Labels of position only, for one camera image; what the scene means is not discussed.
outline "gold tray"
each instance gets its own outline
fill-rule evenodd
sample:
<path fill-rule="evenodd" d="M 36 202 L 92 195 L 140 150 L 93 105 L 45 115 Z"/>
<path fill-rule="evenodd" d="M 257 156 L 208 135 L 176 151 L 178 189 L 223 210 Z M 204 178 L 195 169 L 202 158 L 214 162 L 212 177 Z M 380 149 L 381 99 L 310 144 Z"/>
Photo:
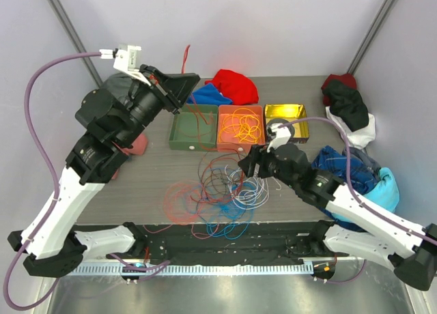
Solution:
<path fill-rule="evenodd" d="M 264 120 L 267 123 L 274 118 L 286 119 L 292 122 L 307 116 L 307 111 L 303 104 L 267 104 L 264 107 Z M 306 143 L 309 138 L 308 122 L 300 122 L 293 125 L 295 133 L 292 142 Z"/>

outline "blue cloth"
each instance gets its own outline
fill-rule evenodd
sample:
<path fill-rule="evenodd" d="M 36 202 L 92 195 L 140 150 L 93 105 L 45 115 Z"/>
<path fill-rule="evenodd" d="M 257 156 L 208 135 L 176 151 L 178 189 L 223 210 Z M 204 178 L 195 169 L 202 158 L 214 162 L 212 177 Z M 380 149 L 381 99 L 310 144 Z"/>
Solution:
<path fill-rule="evenodd" d="M 328 145 L 320 150 L 311 166 L 315 169 L 330 171 L 346 181 L 346 156 L 339 154 Z M 350 179 L 354 190 L 361 195 L 369 193 L 378 184 L 373 171 L 358 158 L 350 159 Z"/>
<path fill-rule="evenodd" d="M 393 213 L 400 200 L 395 177 L 387 167 L 382 167 L 379 170 L 379 175 L 380 182 L 364 197 Z"/>
<path fill-rule="evenodd" d="M 395 177 L 387 167 L 382 167 L 378 171 L 378 179 L 374 176 L 371 167 L 365 165 L 358 158 L 351 158 L 351 180 L 354 190 L 364 195 L 364 197 L 382 208 L 394 212 L 399 203 L 399 189 L 397 188 Z M 346 181 L 346 156 L 338 154 L 333 148 L 324 147 L 312 164 L 313 168 L 325 169 Z M 338 225 L 353 231 L 364 231 L 346 217 L 321 210 L 331 217 Z"/>
<path fill-rule="evenodd" d="M 208 83 L 204 87 L 194 91 L 191 97 L 188 97 L 188 104 L 193 103 L 192 97 L 194 97 L 197 104 L 215 104 L 217 106 L 220 106 L 221 104 L 232 104 L 232 100 L 223 97 L 212 83 Z"/>
<path fill-rule="evenodd" d="M 370 170 L 373 171 L 373 175 L 376 177 L 377 181 L 380 181 L 380 176 L 378 172 L 381 169 L 381 165 L 374 160 L 372 157 L 370 157 L 367 153 L 365 153 L 361 149 L 357 149 L 355 147 L 349 147 L 350 152 L 350 158 L 358 158 L 363 162 L 364 165 L 366 165 Z M 343 152 L 341 153 L 343 156 L 346 156 L 346 148 L 344 148 Z"/>
<path fill-rule="evenodd" d="M 373 201 L 375 204 L 381 206 L 385 210 L 393 213 L 395 212 L 396 206 L 400 200 L 399 189 L 397 188 L 395 177 L 387 167 L 382 167 L 378 174 L 380 176 L 380 181 L 376 187 L 369 193 L 366 193 L 364 197 L 370 201 Z M 327 210 L 322 211 L 346 229 L 354 231 L 362 230 L 360 227 L 342 215 L 330 213 Z"/>

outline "black cloth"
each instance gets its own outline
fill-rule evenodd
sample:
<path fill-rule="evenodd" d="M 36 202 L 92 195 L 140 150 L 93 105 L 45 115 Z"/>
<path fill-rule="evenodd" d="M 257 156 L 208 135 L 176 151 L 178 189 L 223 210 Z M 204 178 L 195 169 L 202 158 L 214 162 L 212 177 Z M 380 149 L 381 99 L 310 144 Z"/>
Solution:
<path fill-rule="evenodd" d="M 352 132 L 369 125 L 369 111 L 358 90 L 332 80 L 323 89 L 323 94 L 330 98 L 329 111 L 342 118 Z"/>

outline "dark red cloth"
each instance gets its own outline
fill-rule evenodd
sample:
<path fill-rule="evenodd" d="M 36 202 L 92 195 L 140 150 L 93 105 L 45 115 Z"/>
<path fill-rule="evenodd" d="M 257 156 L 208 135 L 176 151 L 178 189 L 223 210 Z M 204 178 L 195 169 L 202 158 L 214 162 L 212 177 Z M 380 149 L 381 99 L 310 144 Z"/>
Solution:
<path fill-rule="evenodd" d="M 219 70 L 211 81 L 222 94 L 223 97 L 232 100 L 232 104 L 241 106 L 243 104 L 257 104 L 258 90 L 251 80 L 242 74 L 231 70 Z"/>
<path fill-rule="evenodd" d="M 338 80 L 340 82 L 342 82 L 344 85 L 351 87 L 352 89 L 356 89 L 356 80 L 354 78 L 354 76 L 352 74 L 346 73 L 343 75 L 334 75 L 331 74 L 330 76 L 328 76 L 328 78 L 326 79 L 326 81 L 324 81 L 321 89 L 322 92 L 325 89 L 325 87 L 329 84 L 329 82 L 331 82 L 332 80 Z M 325 106 L 330 106 L 331 105 L 331 101 L 330 98 L 328 96 L 326 96 L 325 94 L 323 95 L 323 104 Z"/>

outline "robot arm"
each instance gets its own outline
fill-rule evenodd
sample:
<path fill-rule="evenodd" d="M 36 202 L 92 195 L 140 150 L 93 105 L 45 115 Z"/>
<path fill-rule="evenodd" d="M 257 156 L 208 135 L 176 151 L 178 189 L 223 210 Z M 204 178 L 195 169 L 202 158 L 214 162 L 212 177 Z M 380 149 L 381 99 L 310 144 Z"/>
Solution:
<path fill-rule="evenodd" d="M 33 276 L 59 278 L 73 271 L 83 260 L 109 253 L 139 255 L 146 240 L 133 223 L 114 229 L 72 231 L 77 218 L 91 199 L 103 189 L 126 161 L 121 148 L 132 142 L 163 109 L 179 113 L 200 78 L 196 74 L 163 74 L 155 67 L 137 67 L 138 46 L 101 50 L 101 58 L 114 59 L 114 68 L 131 76 L 135 92 L 122 104 L 105 89 L 89 92 L 76 112 L 76 119 L 86 128 L 66 158 L 59 181 L 60 194 L 55 209 L 36 233 L 24 261 Z M 30 233 L 48 212 L 54 195 L 24 231 L 13 231 L 8 241 L 15 251 L 29 239 Z"/>
<path fill-rule="evenodd" d="M 249 155 L 238 165 L 247 177 L 275 177 L 293 188 L 305 203 L 349 218 L 367 233 L 343 229 L 333 222 L 320 221 L 314 229 L 313 239 L 335 253 L 356 255 L 394 271 L 403 282 L 420 290 L 428 290 L 437 271 L 437 247 L 419 236 L 405 232 L 374 215 L 360 205 L 348 187 L 333 174 L 312 169 L 304 152 L 287 143 L 291 132 L 281 124 L 268 129 L 272 137 L 268 145 L 253 145 Z M 437 226 L 422 227 L 386 211 L 365 200 L 371 210 L 391 221 L 415 231 L 420 236 L 437 240 Z"/>

